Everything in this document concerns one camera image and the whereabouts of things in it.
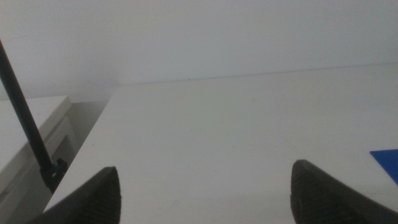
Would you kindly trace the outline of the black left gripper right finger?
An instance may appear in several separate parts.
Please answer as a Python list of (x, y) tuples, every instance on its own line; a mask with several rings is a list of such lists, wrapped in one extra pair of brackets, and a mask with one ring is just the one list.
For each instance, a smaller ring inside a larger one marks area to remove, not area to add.
[(397, 223), (397, 212), (303, 159), (292, 166), (290, 208), (296, 223)]

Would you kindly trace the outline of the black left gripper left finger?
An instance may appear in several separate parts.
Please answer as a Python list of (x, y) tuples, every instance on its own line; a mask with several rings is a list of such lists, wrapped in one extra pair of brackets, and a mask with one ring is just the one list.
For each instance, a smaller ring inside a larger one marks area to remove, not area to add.
[(115, 167), (105, 167), (29, 224), (118, 224), (121, 189)]

